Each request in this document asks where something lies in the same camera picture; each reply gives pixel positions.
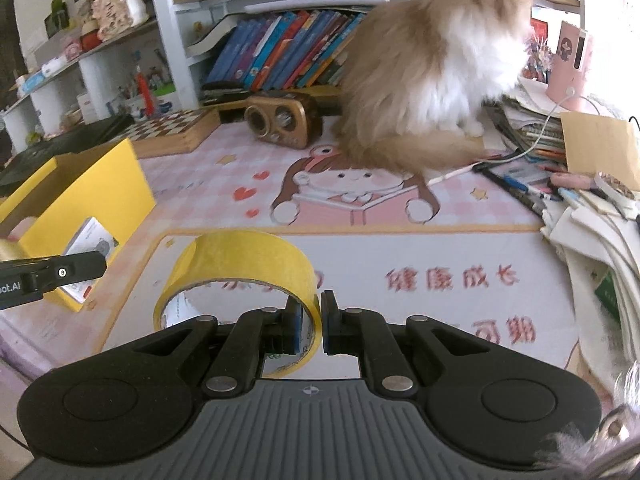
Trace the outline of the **pink cartoon holder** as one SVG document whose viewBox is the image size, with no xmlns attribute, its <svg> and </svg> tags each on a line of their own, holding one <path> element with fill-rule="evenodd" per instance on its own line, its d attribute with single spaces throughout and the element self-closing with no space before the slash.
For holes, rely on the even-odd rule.
<svg viewBox="0 0 640 480">
<path fill-rule="evenodd" d="M 592 55 L 592 37 L 580 27 L 562 22 L 552 58 L 546 95 L 566 110 L 578 112 Z"/>
</svg>

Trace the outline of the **black piano keyboard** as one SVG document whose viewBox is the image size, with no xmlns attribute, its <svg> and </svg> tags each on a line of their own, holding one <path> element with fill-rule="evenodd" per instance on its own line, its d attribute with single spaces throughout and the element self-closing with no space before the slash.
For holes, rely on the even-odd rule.
<svg viewBox="0 0 640 480">
<path fill-rule="evenodd" d="M 52 157 L 80 153 L 94 148 L 111 141 L 133 124 L 134 118 L 131 115 L 119 114 L 89 125 L 75 126 L 55 138 L 41 141 L 31 148 L 26 148 L 9 162 L 6 169 L 1 170 L 1 196 L 11 195 Z"/>
</svg>

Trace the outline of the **wooden retro radio speaker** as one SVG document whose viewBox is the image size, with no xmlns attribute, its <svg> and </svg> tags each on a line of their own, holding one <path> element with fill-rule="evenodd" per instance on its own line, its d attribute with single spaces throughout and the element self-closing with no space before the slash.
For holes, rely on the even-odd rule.
<svg viewBox="0 0 640 480">
<path fill-rule="evenodd" d="M 299 92 L 255 93 L 246 100 L 244 119 L 257 140 L 296 150 L 311 146 L 323 131 L 317 102 Z"/>
</svg>

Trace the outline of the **stack of papers and magazines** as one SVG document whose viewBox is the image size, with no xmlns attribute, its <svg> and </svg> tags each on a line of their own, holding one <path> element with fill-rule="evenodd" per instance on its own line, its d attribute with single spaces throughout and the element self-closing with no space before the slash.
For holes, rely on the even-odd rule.
<svg viewBox="0 0 640 480">
<path fill-rule="evenodd" d="M 541 233 L 567 267 L 578 353 L 591 376 L 611 392 L 639 361 L 639 227 L 630 200 L 617 209 L 603 174 L 589 191 L 562 185 L 547 204 Z"/>
</svg>

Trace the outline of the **row of colourful books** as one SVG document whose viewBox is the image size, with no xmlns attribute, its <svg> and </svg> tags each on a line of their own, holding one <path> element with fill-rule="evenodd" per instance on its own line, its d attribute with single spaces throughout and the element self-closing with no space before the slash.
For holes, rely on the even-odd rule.
<svg viewBox="0 0 640 480">
<path fill-rule="evenodd" d="M 342 9 L 229 15 L 209 33 L 201 90 L 298 90 L 342 83 L 347 46 L 366 14 Z"/>
</svg>

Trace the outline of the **pink checked table mat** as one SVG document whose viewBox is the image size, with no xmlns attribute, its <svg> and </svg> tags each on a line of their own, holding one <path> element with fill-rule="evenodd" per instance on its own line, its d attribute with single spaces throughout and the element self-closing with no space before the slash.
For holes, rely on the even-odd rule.
<svg viewBox="0 0 640 480">
<path fill-rule="evenodd" d="M 153 312 L 183 248 L 208 231 L 252 230 L 309 259 L 318 292 L 391 323 L 424 314 L 569 370 L 608 391 L 578 353 L 567 267 L 541 220 L 475 172 L 432 183 L 347 167 L 329 136 L 303 151 L 258 142 L 242 122 L 193 152 L 138 159 L 155 206 L 81 310 L 45 296 L 1 315 L 1 418 L 51 368 L 156 332 Z"/>
</svg>

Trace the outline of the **orange white fluffy cat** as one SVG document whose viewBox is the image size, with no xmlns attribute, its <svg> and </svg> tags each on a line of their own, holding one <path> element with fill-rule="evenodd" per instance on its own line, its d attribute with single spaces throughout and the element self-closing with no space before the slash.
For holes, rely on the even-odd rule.
<svg viewBox="0 0 640 480">
<path fill-rule="evenodd" d="M 334 126 L 355 164 L 422 174 L 485 157 L 484 102 L 517 83 L 533 0 L 394 0 L 347 46 Z"/>
</svg>

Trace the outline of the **pink white decorative figure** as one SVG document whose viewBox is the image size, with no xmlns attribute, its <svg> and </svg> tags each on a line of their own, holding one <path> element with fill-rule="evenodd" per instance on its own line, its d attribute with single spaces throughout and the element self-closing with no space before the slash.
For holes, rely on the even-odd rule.
<svg viewBox="0 0 640 480">
<path fill-rule="evenodd" d="M 143 0 L 94 0 L 92 17 L 98 23 L 98 37 L 102 42 L 150 19 Z"/>
</svg>

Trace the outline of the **small white red box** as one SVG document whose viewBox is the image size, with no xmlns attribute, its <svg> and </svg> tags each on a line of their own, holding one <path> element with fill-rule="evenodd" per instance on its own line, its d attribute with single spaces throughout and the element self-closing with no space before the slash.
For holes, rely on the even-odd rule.
<svg viewBox="0 0 640 480">
<path fill-rule="evenodd" d="M 63 252 L 64 256 L 70 256 L 73 270 L 62 286 L 64 292 L 83 304 L 118 246 L 117 238 L 96 217 L 82 222 Z"/>
</svg>

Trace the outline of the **wooden chess board box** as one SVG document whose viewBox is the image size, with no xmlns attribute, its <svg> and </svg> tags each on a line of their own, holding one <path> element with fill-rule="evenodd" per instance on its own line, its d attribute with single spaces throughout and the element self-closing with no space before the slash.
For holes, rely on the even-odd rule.
<svg viewBox="0 0 640 480">
<path fill-rule="evenodd" d="M 221 125 L 216 110 L 188 110 L 128 127 L 113 142 L 129 139 L 137 158 L 191 153 Z"/>
</svg>

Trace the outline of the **red pen bottle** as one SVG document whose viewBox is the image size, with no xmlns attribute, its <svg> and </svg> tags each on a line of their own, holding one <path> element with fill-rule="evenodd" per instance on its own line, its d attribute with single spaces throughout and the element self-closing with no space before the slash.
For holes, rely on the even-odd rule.
<svg viewBox="0 0 640 480">
<path fill-rule="evenodd" d="M 152 92 L 149 88 L 149 84 L 146 81 L 144 73 L 142 73 L 142 70 L 140 67 L 137 67 L 136 78 L 137 78 L 137 85 L 139 88 L 139 92 L 142 95 L 143 102 L 144 102 L 145 116 L 147 118 L 150 118 L 154 113 L 154 101 L 152 97 Z"/>
</svg>

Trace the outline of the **yellow tape roll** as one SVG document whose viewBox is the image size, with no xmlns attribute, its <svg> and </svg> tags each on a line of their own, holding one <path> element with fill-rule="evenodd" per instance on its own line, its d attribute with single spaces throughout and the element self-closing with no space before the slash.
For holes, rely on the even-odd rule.
<svg viewBox="0 0 640 480">
<path fill-rule="evenodd" d="M 262 374 L 286 377 L 316 354 L 321 340 L 318 275 L 304 253 L 277 235 L 252 230 L 208 231 L 183 248 L 154 307 L 156 330 L 213 315 L 231 325 L 250 310 L 302 306 L 300 346 L 294 356 L 267 354 Z"/>
</svg>

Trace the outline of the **yellow cardboard box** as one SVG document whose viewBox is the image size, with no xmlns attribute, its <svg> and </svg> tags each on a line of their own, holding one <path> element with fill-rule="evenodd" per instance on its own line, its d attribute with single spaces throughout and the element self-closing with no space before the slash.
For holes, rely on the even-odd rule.
<svg viewBox="0 0 640 480">
<path fill-rule="evenodd" d="M 64 256 L 82 222 L 96 217 L 119 241 L 108 265 L 154 206 L 129 140 L 55 156 L 1 201 L 1 263 Z M 75 312 L 89 298 L 78 304 L 62 287 L 45 296 Z"/>
</svg>

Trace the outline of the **white bookshelf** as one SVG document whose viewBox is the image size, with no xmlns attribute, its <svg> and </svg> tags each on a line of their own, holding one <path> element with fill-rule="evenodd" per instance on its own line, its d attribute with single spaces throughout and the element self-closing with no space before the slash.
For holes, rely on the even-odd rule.
<svg viewBox="0 0 640 480">
<path fill-rule="evenodd" d="M 228 15 L 244 18 L 258 13 L 313 8 L 363 10 L 388 0 L 152 0 L 152 20 L 102 42 L 61 67 L 49 78 L 4 110 L 1 117 L 14 150 L 24 151 L 36 127 L 58 131 L 65 112 L 87 93 L 93 114 L 105 119 L 114 112 L 118 92 L 134 73 L 138 60 L 134 38 L 151 34 L 162 44 L 168 73 L 177 91 L 177 107 L 193 110 L 200 104 L 204 63 L 210 51 L 196 42 L 206 29 Z"/>
</svg>

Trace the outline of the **brown cardboard piece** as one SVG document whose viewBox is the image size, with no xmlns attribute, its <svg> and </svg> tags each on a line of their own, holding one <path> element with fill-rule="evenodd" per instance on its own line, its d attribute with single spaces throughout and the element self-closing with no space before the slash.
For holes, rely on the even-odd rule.
<svg viewBox="0 0 640 480">
<path fill-rule="evenodd" d="M 570 172 L 604 172 L 639 191 L 639 136 L 629 122 L 570 112 L 561 115 L 561 124 Z"/>
</svg>

